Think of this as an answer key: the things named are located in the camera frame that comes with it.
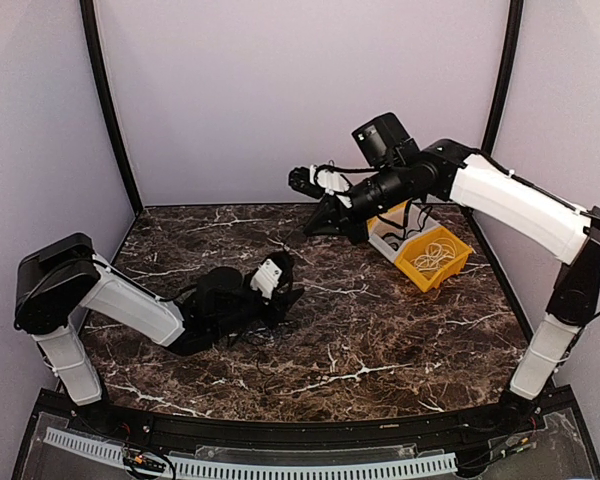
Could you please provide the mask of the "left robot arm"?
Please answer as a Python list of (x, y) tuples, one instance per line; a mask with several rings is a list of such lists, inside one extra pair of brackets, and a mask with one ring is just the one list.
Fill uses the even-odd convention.
[(217, 267), (172, 297), (159, 296), (96, 253), (91, 238), (74, 233), (24, 257), (17, 268), (14, 327), (47, 359), (81, 417), (100, 436), (121, 427), (120, 412), (70, 317), (78, 308), (104, 315), (179, 356), (210, 349), (256, 321), (273, 329), (304, 293), (294, 285), (294, 260), (269, 254), (252, 272)]

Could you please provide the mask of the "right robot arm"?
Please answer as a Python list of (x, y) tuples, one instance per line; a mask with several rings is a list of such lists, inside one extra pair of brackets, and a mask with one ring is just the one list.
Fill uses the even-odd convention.
[(490, 413), (501, 434), (529, 416), (559, 362), (596, 316), (600, 296), (600, 208), (585, 209), (504, 168), (489, 154), (450, 139), (421, 149), (388, 112), (354, 130), (367, 161), (365, 179), (352, 184), (347, 169), (331, 164), (297, 167), (289, 186), (318, 200), (307, 236), (367, 240), (366, 223), (390, 208), (429, 195), (482, 212), (549, 251), (561, 264), (545, 315), (516, 367), (509, 395)]

